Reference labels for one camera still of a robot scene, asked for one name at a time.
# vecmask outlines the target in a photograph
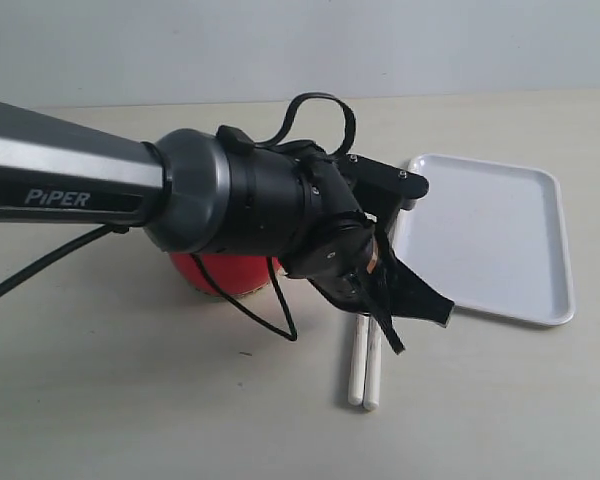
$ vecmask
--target black joint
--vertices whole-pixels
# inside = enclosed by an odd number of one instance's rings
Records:
[[[255,142],[249,135],[236,127],[220,125],[216,138],[226,151],[237,155],[249,155],[255,148]]]

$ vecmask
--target black cable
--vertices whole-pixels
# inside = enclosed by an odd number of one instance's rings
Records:
[[[107,235],[111,232],[126,233],[127,231],[129,231],[129,229],[126,227],[122,228],[122,227],[114,227],[114,226],[110,226],[110,225],[105,225],[103,227],[96,228],[95,230],[91,230],[90,232],[87,232],[84,235],[82,235],[74,240],[71,240],[68,243],[65,243],[64,245],[57,248],[53,252],[50,252],[50,253],[46,254],[44,257],[39,258],[38,260],[36,260],[32,264],[30,264],[29,266],[23,268],[19,272],[15,273],[14,275],[7,278],[4,282],[0,283],[0,297],[9,293],[11,290],[16,288],[22,282],[29,280],[36,273],[39,273],[40,271],[44,270],[52,263],[55,263],[58,260],[60,260],[61,258],[66,257],[71,252],[74,252],[75,250],[77,250],[81,247],[84,247],[85,245],[87,245],[101,237],[104,237],[105,235]]]
[[[287,301],[284,298],[284,294],[282,293],[282,290],[280,289],[280,284],[278,283],[278,279],[276,278],[276,272],[275,272],[275,269],[273,268],[273,259],[271,257],[267,257],[267,269],[269,270],[269,278],[271,279],[271,283],[273,284],[273,289],[276,292],[276,296],[278,297],[278,301],[280,302],[280,306],[282,307],[282,311],[284,312],[284,318],[287,320],[287,325],[289,326],[288,332],[285,332],[284,330],[282,330],[282,329],[276,327],[275,325],[270,324],[266,320],[262,319],[261,317],[259,317],[255,313],[253,313],[251,310],[249,310],[247,307],[242,305],[240,302],[238,302],[235,298],[233,298],[227,292],[225,292],[222,288],[220,288],[220,286],[215,282],[213,277],[209,274],[209,271],[205,267],[204,262],[198,255],[191,254],[191,258],[193,258],[194,262],[196,262],[196,265],[197,265],[198,269],[200,270],[200,273],[202,274],[202,277],[205,279],[205,281],[211,286],[211,288],[213,288],[218,293],[218,295],[220,295],[222,298],[224,298],[227,302],[229,302],[231,305],[236,307],[242,313],[247,315],[253,321],[262,325],[267,330],[270,330],[271,332],[273,332],[277,335],[280,335],[283,338],[286,338],[290,342],[295,342],[298,339],[298,331],[296,330],[296,326],[293,323],[293,318],[291,317],[291,311],[289,310],[289,305],[287,304]]]
[[[276,133],[269,140],[265,140],[263,142],[256,143],[256,147],[258,148],[271,148],[275,145],[278,145],[289,133],[291,127],[293,126],[293,122],[296,118],[296,114],[298,113],[298,108],[307,100],[313,99],[323,99],[330,100],[332,102],[337,103],[342,108],[342,113],[344,114],[344,138],[342,139],[342,143],[337,148],[335,152],[331,155],[341,156],[345,155],[351,147],[353,146],[353,142],[356,137],[356,117],[351,110],[351,107],[340,100],[338,97],[334,97],[330,93],[323,92],[308,92],[303,93],[302,95],[298,95],[296,98],[291,100],[289,106],[287,107],[287,112],[284,115],[284,120],[282,121],[282,126],[278,133]]]

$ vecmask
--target white wall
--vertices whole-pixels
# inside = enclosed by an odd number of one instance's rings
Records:
[[[0,0],[23,106],[600,86],[600,0]]]

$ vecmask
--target white chalk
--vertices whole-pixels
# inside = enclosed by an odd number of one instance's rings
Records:
[[[369,341],[367,351],[367,371],[365,375],[364,396],[362,405],[367,410],[375,410],[380,406],[380,372],[382,330],[378,322],[369,323]]]
[[[349,403],[361,405],[364,398],[364,377],[367,368],[367,338],[369,317],[358,315],[351,352],[351,375],[349,376]]]

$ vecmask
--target table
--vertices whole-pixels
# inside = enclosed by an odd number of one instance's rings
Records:
[[[381,407],[346,405],[352,318],[282,283],[300,339],[194,292],[142,232],[110,236],[0,300],[0,478],[600,478],[600,90],[361,99],[354,150],[535,166],[561,182],[577,313],[553,329],[454,314],[397,324]],[[284,103],[52,109],[134,139],[227,123],[277,130]],[[340,139],[337,107],[298,136]],[[0,280],[85,227],[0,224]],[[246,300],[282,315],[271,289]]]

